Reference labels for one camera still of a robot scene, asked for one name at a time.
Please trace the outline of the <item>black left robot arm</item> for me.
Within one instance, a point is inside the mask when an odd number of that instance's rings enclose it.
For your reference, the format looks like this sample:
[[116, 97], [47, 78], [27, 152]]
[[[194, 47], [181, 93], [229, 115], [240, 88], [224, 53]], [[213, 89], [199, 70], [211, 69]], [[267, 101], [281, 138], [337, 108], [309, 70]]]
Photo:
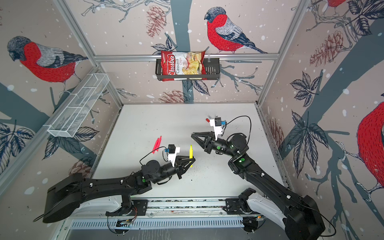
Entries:
[[153, 184], [163, 185], [174, 175], [182, 178], [195, 161], [195, 158], [188, 156], [177, 156], [175, 163], [161, 166], [158, 161], [151, 160], [140, 171], [114, 179], [83, 178], [81, 173], [70, 175], [48, 189], [43, 223], [64, 220], [87, 201], [118, 195], [122, 196], [121, 207], [114, 212], [107, 212], [106, 215], [127, 215], [134, 209], [131, 196], [150, 191]]

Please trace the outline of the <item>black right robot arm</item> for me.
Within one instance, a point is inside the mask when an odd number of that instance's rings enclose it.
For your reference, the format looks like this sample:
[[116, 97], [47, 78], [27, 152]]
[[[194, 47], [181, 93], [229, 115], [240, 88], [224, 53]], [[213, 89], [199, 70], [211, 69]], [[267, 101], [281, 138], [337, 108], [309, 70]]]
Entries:
[[259, 193], [252, 193], [246, 200], [249, 208], [279, 225], [290, 240], [316, 240], [325, 231], [316, 201], [294, 193], [269, 176], [248, 156], [244, 134], [236, 133], [229, 141], [216, 138], [214, 132], [192, 133], [191, 137], [208, 154], [216, 151], [231, 157], [228, 165], [232, 172], [267, 196], [263, 199]]

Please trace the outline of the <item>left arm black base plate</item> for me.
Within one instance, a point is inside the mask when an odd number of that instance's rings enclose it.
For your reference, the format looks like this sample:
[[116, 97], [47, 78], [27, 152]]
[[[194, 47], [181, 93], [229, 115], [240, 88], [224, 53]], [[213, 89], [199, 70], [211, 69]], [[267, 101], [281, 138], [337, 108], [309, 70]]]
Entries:
[[129, 201], [123, 201], [120, 208], [119, 216], [145, 216], [148, 208], [148, 200], [145, 199], [133, 199]]

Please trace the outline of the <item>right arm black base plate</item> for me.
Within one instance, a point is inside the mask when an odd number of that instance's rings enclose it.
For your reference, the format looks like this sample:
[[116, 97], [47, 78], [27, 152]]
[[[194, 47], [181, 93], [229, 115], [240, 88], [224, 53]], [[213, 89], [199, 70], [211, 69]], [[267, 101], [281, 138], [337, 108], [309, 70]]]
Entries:
[[240, 198], [225, 199], [225, 205], [223, 210], [228, 215], [250, 215], [250, 216], [262, 216], [262, 214], [251, 210], [248, 202]]

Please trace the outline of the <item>yellow highlighter pen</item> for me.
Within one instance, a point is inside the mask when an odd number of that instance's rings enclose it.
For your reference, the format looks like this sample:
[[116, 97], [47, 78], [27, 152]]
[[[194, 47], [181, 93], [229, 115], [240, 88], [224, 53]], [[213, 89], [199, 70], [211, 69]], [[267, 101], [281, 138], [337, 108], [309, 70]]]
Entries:
[[190, 145], [190, 150], [189, 150], [189, 159], [192, 159], [194, 157], [194, 154], [193, 154], [193, 146]]

